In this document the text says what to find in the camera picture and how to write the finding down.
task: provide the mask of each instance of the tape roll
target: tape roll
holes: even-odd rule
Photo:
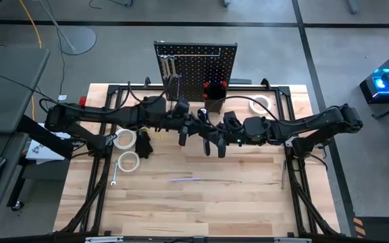
[[[124,160],[124,158],[126,158],[127,156],[130,156],[130,155],[133,155],[136,157],[136,164],[134,165],[134,167],[132,169],[124,169],[122,167],[122,161]],[[130,173],[130,172],[133,172],[133,171],[136,171],[140,166],[140,159],[139,159],[139,155],[136,154],[135,152],[133,151],[127,151],[127,152],[124,152],[122,155],[120,155],[120,158],[118,158],[118,167],[123,171],[123,172],[126,172],[126,173]]]
[[[127,130],[127,129],[119,129],[118,131],[116,131],[116,138],[113,139],[113,144],[115,145],[115,147],[119,148],[119,149],[122,149],[122,150],[126,150],[126,149],[130,149],[131,147],[133,147],[133,145],[136,143],[136,132],[133,132],[131,130]],[[130,141],[129,144],[127,145],[121,145],[119,143],[120,141],[120,137],[122,136],[122,134],[131,134],[132,135],[132,140]]]
[[[260,102],[262,105],[267,107],[269,110],[271,109],[271,101],[266,96],[255,95],[252,98],[255,99],[256,101]],[[253,101],[249,102],[249,106],[250,106],[250,110],[253,111],[254,113],[261,114],[261,115],[267,113],[267,111],[264,109],[256,109],[255,102],[253,102]]]

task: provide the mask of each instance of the pegboard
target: pegboard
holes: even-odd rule
[[[154,42],[154,48],[159,64],[161,80],[167,86],[166,72],[172,75],[169,92],[173,97],[185,97],[189,101],[203,102],[203,84],[221,84],[225,81],[229,85],[230,75],[234,66],[237,44],[198,44],[198,43],[163,43]],[[174,58],[174,77],[171,58]]]

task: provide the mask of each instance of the gray floor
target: gray floor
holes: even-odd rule
[[[58,20],[158,22],[294,22],[291,0],[233,0],[228,9],[211,0],[135,0],[125,8],[105,0],[50,0]],[[35,20],[47,20],[36,1],[25,1]],[[303,20],[310,23],[389,23],[389,1],[360,0],[360,12],[349,14],[345,0],[300,0]],[[17,1],[3,1],[0,19],[26,19]],[[72,27],[63,27],[70,31]],[[79,56],[65,56],[63,94],[77,102],[91,82],[159,81],[153,41],[238,43],[233,78],[259,83],[306,84],[318,111],[299,30],[260,27],[91,27],[97,44]],[[39,86],[56,97],[62,61],[52,26],[39,26],[43,47],[51,57]],[[336,137],[340,158],[357,216],[389,217],[389,117],[376,121],[358,84],[389,58],[389,29],[306,29],[326,105],[349,103],[365,127],[354,135]],[[0,25],[0,44],[38,47],[32,26]],[[44,119],[37,110],[38,119]],[[348,234],[342,200],[331,161],[328,176],[343,233]],[[20,213],[0,210],[0,237],[43,234],[52,230],[63,182],[30,183],[27,206]]]

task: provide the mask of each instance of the wooden table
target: wooden table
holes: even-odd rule
[[[107,86],[91,84],[86,105],[104,106]],[[311,115],[306,86],[291,85],[290,90],[296,118]],[[159,93],[136,91],[138,97]],[[253,92],[228,94],[257,95]],[[263,95],[271,97],[274,102],[271,111],[278,116],[275,96]],[[126,105],[135,104],[129,97]],[[190,103],[190,110],[196,113],[201,106],[202,103]],[[222,111],[229,110],[236,111],[240,121],[255,115],[249,111],[249,101],[244,99],[227,100]],[[213,123],[221,118],[211,116]],[[100,124],[82,122],[82,125],[92,133],[99,133]],[[283,146],[231,145],[226,158],[219,159],[213,144],[211,156],[203,154],[202,139],[197,135],[188,138],[186,146],[181,147],[177,132],[163,130],[156,134],[151,129],[149,134],[153,154],[149,159],[141,159],[140,168],[134,173],[118,171],[116,186],[109,185],[113,174],[111,164],[100,232],[111,230],[114,235],[125,236],[265,237],[297,233],[287,172],[285,189],[281,189]],[[112,161],[121,153],[115,148]],[[71,161],[54,230],[66,226],[84,202],[92,163],[93,158],[88,156]],[[325,167],[310,158],[306,163],[313,204],[331,227],[339,231]],[[191,177],[201,180],[169,182]],[[301,205],[306,229],[309,229],[307,211],[302,202]],[[95,207],[91,210],[88,228],[92,225],[94,210]]]

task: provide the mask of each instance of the metal wrench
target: metal wrench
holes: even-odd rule
[[[115,186],[116,185],[116,172],[118,170],[118,162],[115,161],[115,168],[113,169],[113,177],[112,177],[112,181],[111,181],[111,186]]]

